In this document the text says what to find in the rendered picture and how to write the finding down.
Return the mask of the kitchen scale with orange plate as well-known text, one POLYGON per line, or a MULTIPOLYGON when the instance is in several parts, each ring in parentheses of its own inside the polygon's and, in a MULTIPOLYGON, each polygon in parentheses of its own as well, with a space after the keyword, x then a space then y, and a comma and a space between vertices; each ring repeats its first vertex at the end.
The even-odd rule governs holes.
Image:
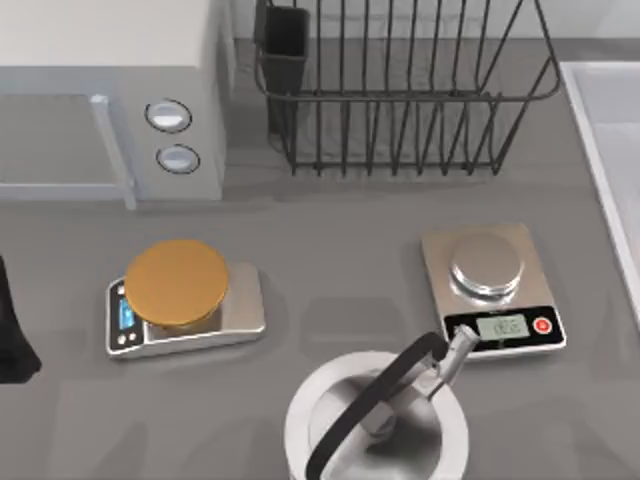
POLYGON ((196 239, 157 242, 105 292, 105 350, 113 360, 219 349, 267 330, 259 270, 196 239))

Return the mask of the small microwave knob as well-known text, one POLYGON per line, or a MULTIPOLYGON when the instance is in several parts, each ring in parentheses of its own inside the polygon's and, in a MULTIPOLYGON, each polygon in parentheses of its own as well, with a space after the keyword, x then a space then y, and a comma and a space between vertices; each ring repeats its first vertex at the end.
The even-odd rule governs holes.
POLYGON ((157 164, 166 172, 175 175, 189 175, 200 166, 200 156, 189 146, 175 144, 156 152, 157 164))

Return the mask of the silver kitchen scale red button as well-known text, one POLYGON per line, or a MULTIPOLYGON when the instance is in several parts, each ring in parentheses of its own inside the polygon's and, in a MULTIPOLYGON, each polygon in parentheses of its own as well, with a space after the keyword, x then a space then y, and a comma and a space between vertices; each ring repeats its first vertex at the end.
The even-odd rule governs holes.
POLYGON ((471 361, 559 351, 567 335, 533 237, 523 223, 428 231, 421 249, 439 322, 480 341, 471 361))

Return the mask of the black cutlery holder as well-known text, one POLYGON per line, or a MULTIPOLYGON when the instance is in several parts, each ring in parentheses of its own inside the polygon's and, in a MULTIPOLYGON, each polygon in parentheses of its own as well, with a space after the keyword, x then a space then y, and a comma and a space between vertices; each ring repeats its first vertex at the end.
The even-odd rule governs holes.
POLYGON ((297 6, 256 0, 254 43, 266 84, 268 132, 286 132, 287 117, 296 110, 309 46, 310 14, 297 6))

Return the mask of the stainless steel kettle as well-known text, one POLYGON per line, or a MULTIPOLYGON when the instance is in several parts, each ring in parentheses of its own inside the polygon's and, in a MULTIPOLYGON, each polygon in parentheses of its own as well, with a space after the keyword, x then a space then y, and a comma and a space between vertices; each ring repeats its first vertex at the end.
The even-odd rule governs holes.
POLYGON ((463 326, 317 368, 287 410, 287 480, 463 480, 469 429, 451 385, 478 341, 463 326))

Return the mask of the large microwave knob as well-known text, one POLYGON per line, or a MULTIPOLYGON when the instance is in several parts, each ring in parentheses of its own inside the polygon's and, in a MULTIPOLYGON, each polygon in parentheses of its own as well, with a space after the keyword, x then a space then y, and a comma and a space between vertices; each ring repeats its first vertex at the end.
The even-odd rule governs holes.
POLYGON ((144 117, 154 129, 177 134, 188 129, 192 123, 192 113, 186 105, 173 99, 163 99, 145 106, 144 117))

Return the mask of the pale microwave oven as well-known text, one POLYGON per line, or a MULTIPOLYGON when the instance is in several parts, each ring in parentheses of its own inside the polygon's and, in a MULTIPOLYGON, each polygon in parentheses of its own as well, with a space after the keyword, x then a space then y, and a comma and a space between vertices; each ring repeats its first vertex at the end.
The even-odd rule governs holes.
POLYGON ((220 200, 235 69, 229 0, 0 0, 0 202, 124 203, 96 94, 109 98, 137 205, 220 200), (188 129, 147 123, 145 106, 163 99, 188 107, 188 129), (175 144, 198 153, 195 172, 157 164, 175 144))

